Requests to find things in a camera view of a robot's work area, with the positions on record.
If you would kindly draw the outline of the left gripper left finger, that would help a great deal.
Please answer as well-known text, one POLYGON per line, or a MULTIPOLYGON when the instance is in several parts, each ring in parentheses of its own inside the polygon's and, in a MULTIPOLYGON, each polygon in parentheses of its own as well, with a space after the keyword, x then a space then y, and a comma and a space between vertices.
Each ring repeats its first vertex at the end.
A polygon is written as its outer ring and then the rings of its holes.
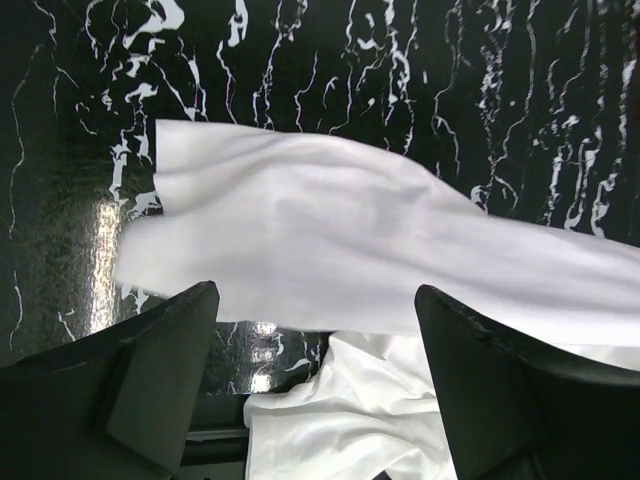
POLYGON ((219 293, 160 305, 1 370, 4 479, 170 479, 179 470, 219 293))

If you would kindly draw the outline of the white t-shirt robot print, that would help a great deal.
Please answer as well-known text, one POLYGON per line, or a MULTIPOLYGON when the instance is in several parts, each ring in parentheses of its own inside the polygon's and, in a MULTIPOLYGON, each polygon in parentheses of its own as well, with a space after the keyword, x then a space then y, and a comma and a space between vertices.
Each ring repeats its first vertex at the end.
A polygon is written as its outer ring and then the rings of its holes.
POLYGON ((159 216, 120 283, 219 290, 222 322, 329 334, 319 372, 244 407, 249 479, 452 479, 414 307, 431 285, 572 353, 639 366, 639 251, 490 216, 403 156, 339 137, 160 120, 159 216))

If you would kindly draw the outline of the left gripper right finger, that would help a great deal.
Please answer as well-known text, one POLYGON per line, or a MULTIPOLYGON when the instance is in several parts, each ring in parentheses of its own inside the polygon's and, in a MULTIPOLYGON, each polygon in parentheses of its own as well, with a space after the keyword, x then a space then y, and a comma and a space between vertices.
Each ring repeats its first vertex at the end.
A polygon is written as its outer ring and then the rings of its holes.
POLYGON ((460 479, 636 479, 639 374, 541 342, 428 285, 415 309, 460 479))

